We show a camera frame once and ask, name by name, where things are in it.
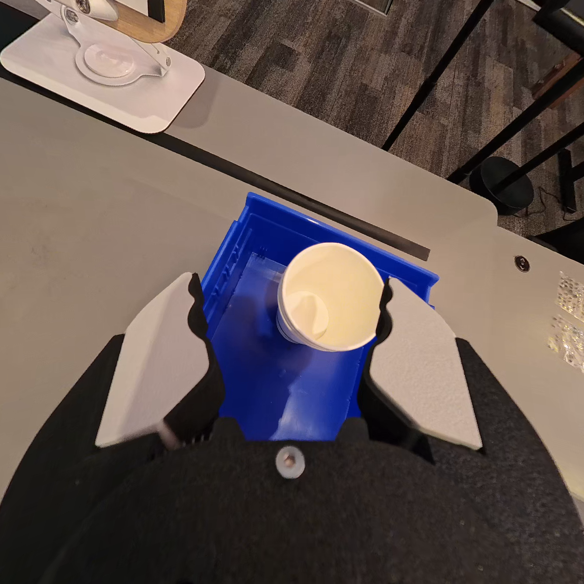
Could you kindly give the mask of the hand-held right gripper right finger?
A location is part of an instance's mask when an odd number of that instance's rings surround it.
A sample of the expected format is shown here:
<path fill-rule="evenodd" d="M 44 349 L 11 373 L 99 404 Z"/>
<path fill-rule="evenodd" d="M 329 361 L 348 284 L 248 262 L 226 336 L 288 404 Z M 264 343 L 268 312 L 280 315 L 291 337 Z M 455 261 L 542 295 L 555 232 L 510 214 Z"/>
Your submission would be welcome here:
<path fill-rule="evenodd" d="M 456 335 L 398 279 L 384 286 L 358 405 L 392 442 L 428 436 L 474 451 L 483 447 Z"/>

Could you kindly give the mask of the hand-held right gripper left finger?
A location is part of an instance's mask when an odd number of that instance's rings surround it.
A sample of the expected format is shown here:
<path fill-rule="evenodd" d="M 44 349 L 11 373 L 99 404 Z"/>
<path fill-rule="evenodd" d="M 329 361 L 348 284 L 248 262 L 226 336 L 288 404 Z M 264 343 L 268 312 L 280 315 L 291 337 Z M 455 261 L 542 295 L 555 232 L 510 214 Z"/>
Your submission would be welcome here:
<path fill-rule="evenodd" d="M 184 273 L 128 325 L 96 446 L 157 434 L 168 449 L 206 433 L 225 398 L 199 275 Z"/>

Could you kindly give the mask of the instruction sheet on wooden stand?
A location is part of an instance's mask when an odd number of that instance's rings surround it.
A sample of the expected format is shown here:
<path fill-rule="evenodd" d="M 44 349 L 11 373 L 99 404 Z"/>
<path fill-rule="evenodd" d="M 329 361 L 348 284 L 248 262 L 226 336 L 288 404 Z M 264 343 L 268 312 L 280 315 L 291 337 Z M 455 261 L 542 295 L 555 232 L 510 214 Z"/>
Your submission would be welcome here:
<path fill-rule="evenodd" d="M 171 39 L 182 25 L 187 8 L 187 1 L 165 1 L 165 22 L 160 23 L 119 1 L 115 3 L 119 10 L 119 19 L 109 26 L 145 43 L 165 42 Z"/>

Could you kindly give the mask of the white mount plate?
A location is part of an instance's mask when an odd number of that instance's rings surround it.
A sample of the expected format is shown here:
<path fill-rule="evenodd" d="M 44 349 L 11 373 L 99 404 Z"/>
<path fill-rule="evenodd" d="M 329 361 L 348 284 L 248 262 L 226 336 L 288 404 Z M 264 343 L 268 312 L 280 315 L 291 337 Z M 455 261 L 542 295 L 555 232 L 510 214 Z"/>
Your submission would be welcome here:
<path fill-rule="evenodd" d="M 144 134 L 165 131 L 203 83 L 197 61 L 60 5 L 1 52 L 8 72 Z"/>

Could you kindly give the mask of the blue plastic bin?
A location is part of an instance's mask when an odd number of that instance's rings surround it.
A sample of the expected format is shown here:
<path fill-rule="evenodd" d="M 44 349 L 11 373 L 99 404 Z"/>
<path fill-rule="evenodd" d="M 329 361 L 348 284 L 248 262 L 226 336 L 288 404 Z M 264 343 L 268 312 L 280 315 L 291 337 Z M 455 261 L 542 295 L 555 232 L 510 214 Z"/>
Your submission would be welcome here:
<path fill-rule="evenodd" d="M 255 193 L 202 278 L 208 337 L 220 365 L 220 416 L 248 440 L 333 440 L 360 416 L 357 391 L 372 342 L 328 353 L 289 342 L 276 325 L 277 285 L 293 258 L 334 242 L 364 255 L 383 280 L 397 278 L 429 303 L 439 276 L 326 223 Z"/>

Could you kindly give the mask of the black round stand base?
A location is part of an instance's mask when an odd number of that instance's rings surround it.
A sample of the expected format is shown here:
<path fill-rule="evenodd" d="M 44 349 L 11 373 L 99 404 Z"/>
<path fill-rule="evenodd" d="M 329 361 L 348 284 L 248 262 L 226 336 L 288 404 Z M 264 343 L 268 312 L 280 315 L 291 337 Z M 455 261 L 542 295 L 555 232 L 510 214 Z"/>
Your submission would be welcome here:
<path fill-rule="evenodd" d="M 519 169 L 516 163 L 504 157 L 489 157 L 481 165 L 480 177 L 487 198 L 500 216 L 520 213 L 534 201 L 534 187 L 527 175 L 508 181 Z"/>

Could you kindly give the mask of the clear crinkled plastic piece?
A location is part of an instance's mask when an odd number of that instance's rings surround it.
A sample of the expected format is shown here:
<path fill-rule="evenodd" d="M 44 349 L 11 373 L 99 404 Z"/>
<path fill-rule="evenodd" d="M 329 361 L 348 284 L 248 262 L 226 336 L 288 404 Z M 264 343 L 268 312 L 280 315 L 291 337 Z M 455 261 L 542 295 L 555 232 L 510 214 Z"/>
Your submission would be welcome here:
<path fill-rule="evenodd" d="M 559 273 L 556 305 L 564 311 L 551 320 L 548 347 L 583 372 L 583 283 Z"/>

